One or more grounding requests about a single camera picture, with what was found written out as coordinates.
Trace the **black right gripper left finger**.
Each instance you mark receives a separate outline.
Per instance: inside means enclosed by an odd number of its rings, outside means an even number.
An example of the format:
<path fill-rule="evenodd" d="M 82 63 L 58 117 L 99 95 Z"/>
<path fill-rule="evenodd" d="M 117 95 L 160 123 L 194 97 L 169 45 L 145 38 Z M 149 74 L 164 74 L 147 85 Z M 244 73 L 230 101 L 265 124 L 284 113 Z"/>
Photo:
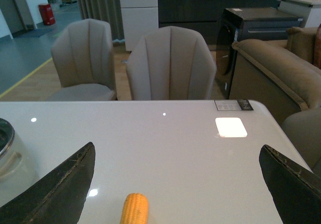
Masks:
<path fill-rule="evenodd" d="M 1 223 L 77 223 L 94 174 L 95 146 L 84 145 L 1 207 Z"/>

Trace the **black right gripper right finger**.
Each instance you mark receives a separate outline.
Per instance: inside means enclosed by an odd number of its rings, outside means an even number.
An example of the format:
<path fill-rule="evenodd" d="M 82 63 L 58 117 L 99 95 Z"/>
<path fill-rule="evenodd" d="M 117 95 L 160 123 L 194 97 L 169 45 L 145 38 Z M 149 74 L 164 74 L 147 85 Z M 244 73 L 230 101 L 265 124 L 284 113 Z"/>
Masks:
<path fill-rule="evenodd" d="M 259 154 L 263 179 L 283 223 L 320 223 L 320 178 L 269 145 Z"/>

